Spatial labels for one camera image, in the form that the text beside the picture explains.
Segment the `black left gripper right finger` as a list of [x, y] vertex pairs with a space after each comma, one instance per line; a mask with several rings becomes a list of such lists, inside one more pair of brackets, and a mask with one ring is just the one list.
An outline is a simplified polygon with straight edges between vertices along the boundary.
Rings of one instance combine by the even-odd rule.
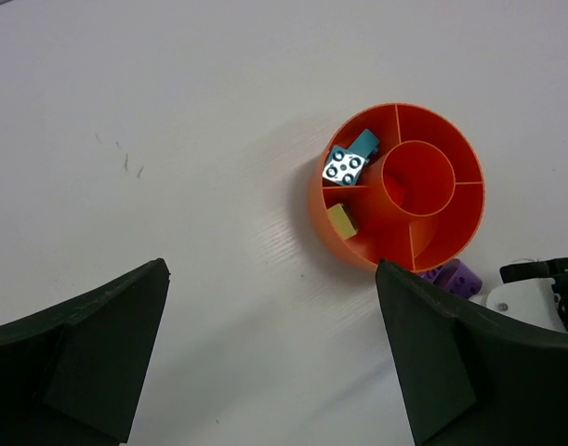
[[568, 334], [389, 261], [376, 289], [417, 445], [568, 445]]

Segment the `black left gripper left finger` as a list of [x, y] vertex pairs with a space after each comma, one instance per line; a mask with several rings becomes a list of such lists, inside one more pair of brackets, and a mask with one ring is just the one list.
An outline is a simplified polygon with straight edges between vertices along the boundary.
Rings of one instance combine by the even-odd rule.
[[157, 258], [0, 325], [0, 445], [126, 444], [169, 282]]

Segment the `yellow-green lego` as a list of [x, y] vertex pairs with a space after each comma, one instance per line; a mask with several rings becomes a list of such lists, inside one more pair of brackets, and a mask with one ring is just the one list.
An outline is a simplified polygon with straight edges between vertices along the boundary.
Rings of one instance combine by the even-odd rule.
[[341, 240], [346, 241], [357, 235], [358, 227], [343, 203], [329, 207], [326, 213]]

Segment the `teal lego block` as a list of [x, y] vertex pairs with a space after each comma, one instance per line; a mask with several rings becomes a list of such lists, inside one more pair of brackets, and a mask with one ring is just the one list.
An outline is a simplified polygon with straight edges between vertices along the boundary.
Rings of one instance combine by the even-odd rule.
[[362, 147], [351, 150], [335, 145], [324, 163], [323, 180], [338, 186], [355, 186], [369, 163], [370, 154], [370, 150]]
[[379, 151], [379, 139], [369, 129], [365, 129], [349, 145], [348, 151], [363, 158], [371, 158]]

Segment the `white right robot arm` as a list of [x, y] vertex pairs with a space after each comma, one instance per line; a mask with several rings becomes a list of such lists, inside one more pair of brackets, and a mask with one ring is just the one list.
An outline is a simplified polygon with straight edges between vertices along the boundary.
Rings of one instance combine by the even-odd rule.
[[564, 328], [568, 329], [568, 257], [551, 260], [524, 261], [506, 265], [499, 270], [503, 283], [531, 279], [552, 279], [551, 285], [557, 312]]

